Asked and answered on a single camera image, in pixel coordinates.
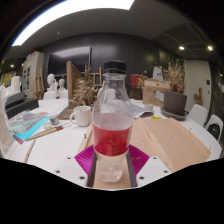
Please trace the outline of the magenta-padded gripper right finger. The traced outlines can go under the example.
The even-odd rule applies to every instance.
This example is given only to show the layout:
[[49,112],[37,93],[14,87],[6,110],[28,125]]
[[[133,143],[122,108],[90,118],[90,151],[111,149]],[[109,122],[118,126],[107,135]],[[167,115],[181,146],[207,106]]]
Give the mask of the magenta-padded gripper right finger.
[[148,156],[133,145],[126,155],[132,188],[143,187],[171,174],[169,168],[157,156]]

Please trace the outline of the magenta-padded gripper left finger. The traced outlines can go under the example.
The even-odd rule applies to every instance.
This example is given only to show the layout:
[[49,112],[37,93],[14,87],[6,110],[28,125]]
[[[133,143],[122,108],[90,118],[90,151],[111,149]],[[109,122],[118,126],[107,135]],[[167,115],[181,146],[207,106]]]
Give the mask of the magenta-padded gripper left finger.
[[76,156],[67,156],[54,173],[82,187],[93,187],[96,171],[96,155],[89,146]]

